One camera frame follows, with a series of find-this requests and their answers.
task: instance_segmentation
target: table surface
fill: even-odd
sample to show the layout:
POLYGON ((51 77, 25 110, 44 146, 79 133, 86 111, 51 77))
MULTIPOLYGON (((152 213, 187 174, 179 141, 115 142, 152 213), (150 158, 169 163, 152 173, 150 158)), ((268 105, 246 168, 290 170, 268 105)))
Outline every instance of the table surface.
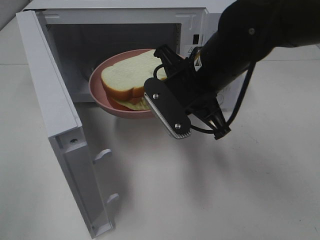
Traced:
MULTIPOLYGON (((91 239, 48 142, 16 19, 0 31, 0 76, 0 239, 91 239)), ((120 194, 116 229, 97 239, 319 240, 319 76, 316 46, 277 48, 219 141, 174 140, 155 119, 76 104, 92 155, 113 151, 95 165, 102 194, 120 194)))

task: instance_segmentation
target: white microwave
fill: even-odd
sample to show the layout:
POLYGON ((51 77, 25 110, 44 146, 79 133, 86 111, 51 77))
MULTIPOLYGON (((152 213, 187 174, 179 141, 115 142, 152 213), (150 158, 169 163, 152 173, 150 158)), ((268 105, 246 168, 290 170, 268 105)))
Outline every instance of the white microwave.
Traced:
MULTIPOLYGON (((18 24, 49 142, 92 238, 113 228, 74 103, 93 102, 88 80, 116 54, 168 44, 187 57, 218 29, 233 0, 33 0, 18 24)), ((235 103, 240 77, 218 95, 221 108, 235 103)))

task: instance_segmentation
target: bread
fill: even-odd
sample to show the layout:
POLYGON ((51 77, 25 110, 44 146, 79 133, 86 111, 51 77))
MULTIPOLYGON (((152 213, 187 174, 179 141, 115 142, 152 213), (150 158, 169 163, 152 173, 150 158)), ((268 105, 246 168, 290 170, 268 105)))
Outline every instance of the bread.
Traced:
MULTIPOLYGON (((148 109, 141 99, 145 92, 144 84, 153 76, 155 68, 162 64, 159 58, 154 57, 154 52, 150 50, 106 67, 101 73, 101 81, 108 97, 133 110, 148 109)), ((166 78, 165 70, 161 68, 157 76, 166 78)))

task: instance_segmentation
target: white wall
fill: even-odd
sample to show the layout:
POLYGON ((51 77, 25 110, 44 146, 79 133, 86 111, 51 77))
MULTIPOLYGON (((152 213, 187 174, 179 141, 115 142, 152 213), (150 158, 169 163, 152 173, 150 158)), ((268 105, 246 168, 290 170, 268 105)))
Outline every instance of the white wall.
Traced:
POLYGON ((29 0, 0 0, 0 30, 28 3, 29 0))

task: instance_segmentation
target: bowl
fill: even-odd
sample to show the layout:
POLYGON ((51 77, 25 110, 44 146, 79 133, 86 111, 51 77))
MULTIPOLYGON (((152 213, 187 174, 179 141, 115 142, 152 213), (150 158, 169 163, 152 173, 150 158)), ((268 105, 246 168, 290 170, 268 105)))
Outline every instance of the bowl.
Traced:
POLYGON ((138 56, 150 50, 154 50, 154 49, 151 49, 151 48, 136 49, 136 50, 120 53, 118 55, 108 58, 93 71, 89 79, 90 94, 93 97, 94 101, 104 111, 114 116, 117 116, 120 118, 126 118, 126 119, 148 119, 154 116, 150 110, 135 111, 118 104, 111 97, 108 97, 101 82, 101 72, 106 67, 110 67, 117 62, 138 56))

